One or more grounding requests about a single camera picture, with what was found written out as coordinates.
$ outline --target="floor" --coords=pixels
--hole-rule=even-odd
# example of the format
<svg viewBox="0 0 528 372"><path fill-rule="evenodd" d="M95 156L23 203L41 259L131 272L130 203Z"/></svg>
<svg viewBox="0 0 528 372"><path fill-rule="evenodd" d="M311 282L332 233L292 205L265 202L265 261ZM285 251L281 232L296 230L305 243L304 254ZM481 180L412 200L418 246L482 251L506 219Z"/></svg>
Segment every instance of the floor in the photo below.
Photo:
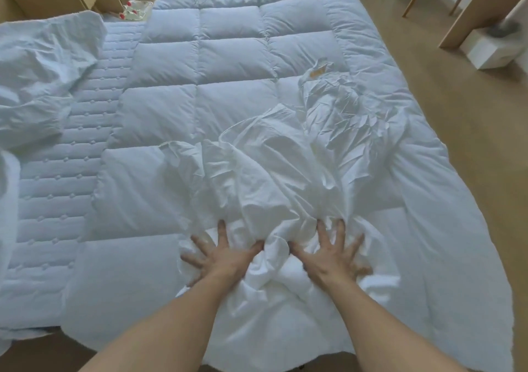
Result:
<svg viewBox="0 0 528 372"><path fill-rule="evenodd" d="M402 69L429 124L449 148L489 226L514 291L515 370L528 370L528 89L515 68L476 71L437 48L453 22L440 0L361 0ZM19 342L0 358L8 372L74 372L92 352L63 335ZM321 357L304 371L357 371L351 355Z"/></svg>

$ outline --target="white duvet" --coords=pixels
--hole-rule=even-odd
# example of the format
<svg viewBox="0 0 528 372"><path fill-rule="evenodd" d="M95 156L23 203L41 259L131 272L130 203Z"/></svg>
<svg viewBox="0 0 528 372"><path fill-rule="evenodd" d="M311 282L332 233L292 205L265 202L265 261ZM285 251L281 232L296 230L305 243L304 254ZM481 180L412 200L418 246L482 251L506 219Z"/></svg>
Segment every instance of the white duvet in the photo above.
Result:
<svg viewBox="0 0 528 372"><path fill-rule="evenodd" d="M366 232L369 295L467 367L512 370L511 289L484 219L358 0L158 0L127 87L68 335L99 350L170 301L194 273L189 236L216 240L224 218L233 245L266 246L204 362L274 372L353 351L286 245L315 251L315 219L343 217L348 240Z"/></svg>

